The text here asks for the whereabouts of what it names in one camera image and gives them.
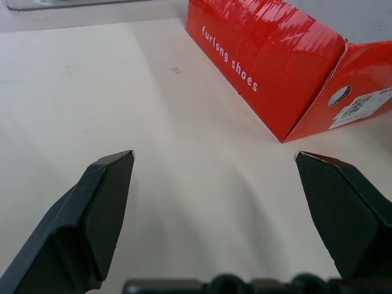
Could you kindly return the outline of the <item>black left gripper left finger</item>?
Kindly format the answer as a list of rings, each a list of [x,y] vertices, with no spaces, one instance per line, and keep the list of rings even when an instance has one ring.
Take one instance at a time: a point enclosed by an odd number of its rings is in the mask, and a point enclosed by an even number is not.
[[[100,158],[46,212],[1,277],[1,293],[87,293],[108,276],[135,154]]]

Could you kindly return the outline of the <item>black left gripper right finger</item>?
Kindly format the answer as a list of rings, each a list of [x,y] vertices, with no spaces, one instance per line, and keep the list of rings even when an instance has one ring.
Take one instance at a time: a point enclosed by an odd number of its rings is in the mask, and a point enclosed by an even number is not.
[[[344,279],[391,277],[391,201],[353,165],[299,151],[313,223]]]

